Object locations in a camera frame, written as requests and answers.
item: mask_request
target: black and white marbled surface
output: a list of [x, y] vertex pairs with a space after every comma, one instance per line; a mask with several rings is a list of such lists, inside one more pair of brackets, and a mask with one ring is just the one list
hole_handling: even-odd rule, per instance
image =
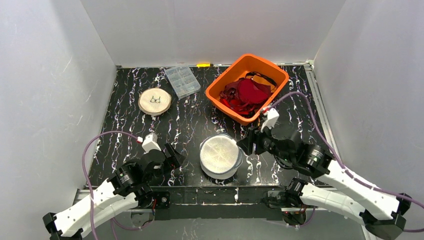
[[[248, 126], [239, 123], [216, 109], [207, 99], [205, 90], [227, 67], [191, 67], [194, 76], [201, 85], [199, 92], [178, 100], [168, 83], [164, 68], [121, 68], [117, 70], [102, 132], [121, 130], [145, 137], [151, 132], [158, 135], [157, 143], [163, 147], [171, 143], [177, 151], [186, 156], [183, 165], [163, 178], [154, 179], [151, 186], [187, 186], [216, 187], [225, 186], [278, 186], [287, 185], [293, 177], [299, 175], [294, 170], [280, 168], [274, 158], [262, 155], [245, 156], [237, 173], [227, 180], [207, 177], [199, 162], [199, 146], [207, 137], [218, 133], [228, 133], [236, 140], [246, 134]], [[308, 96], [317, 122], [321, 124], [315, 102], [310, 91], [303, 65], [281, 66], [289, 81], [279, 96], [299, 91]], [[149, 88], [161, 88], [172, 95], [171, 107], [160, 116], [150, 116], [140, 111], [139, 95]], [[278, 107], [280, 114], [278, 125], [291, 125], [301, 132], [302, 139], [308, 143], [317, 143], [325, 147], [314, 131], [307, 107], [300, 98], [292, 96]], [[132, 158], [144, 154], [141, 144], [121, 134], [104, 135], [100, 138], [93, 157], [89, 177], [93, 186], [100, 185], [117, 167]]]

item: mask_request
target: orange basket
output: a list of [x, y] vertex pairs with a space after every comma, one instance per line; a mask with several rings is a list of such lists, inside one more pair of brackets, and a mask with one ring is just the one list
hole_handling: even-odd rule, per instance
[[[253, 54], [244, 54], [231, 66], [229, 66], [229, 68], [227, 68], [227, 70], [225, 70], [206, 89], [206, 96], [209, 100], [212, 101], [212, 104], [243, 126], [254, 122], [259, 117], [259, 109], [255, 112], [253, 117], [245, 118], [220, 102], [220, 92], [224, 90], [227, 84], [235, 82], [239, 80], [239, 78], [244, 78], [246, 74], [250, 72], [261, 73], [272, 78], [277, 83], [276, 90], [272, 93], [271, 97], [269, 97], [265, 104], [263, 104], [261, 109], [268, 106], [272, 102], [272, 100], [278, 95], [278, 93], [281, 91], [281, 89], [283, 89], [284, 85], [289, 80], [289, 75], [287, 72], [279, 68], [274, 63]], [[254, 80], [260, 84], [270, 85], [271, 89], [274, 87], [261, 77], [254, 78]]]

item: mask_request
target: eyeglasses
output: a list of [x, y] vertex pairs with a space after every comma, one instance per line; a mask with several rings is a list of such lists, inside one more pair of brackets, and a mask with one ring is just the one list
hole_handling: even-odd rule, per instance
[[151, 96], [150, 102], [160, 104], [161, 103], [161, 97], [159, 97], [158, 99], [155, 99], [155, 96]]

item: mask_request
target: gray wall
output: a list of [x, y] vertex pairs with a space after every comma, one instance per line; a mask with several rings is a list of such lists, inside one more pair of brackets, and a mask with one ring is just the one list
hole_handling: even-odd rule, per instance
[[344, 0], [81, 0], [115, 65], [313, 59]]
[[[347, 0], [315, 59], [342, 160], [424, 202], [424, 2]], [[424, 228], [413, 206], [407, 228]], [[403, 233], [400, 240], [424, 234]]]
[[0, 5], [0, 239], [48, 239], [42, 216], [85, 182], [115, 65], [80, 1]]

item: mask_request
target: red fabric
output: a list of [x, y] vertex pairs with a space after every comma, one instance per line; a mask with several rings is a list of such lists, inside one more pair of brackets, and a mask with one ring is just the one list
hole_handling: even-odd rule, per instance
[[225, 86], [220, 101], [239, 115], [246, 116], [262, 107], [270, 96], [271, 86], [242, 77]]

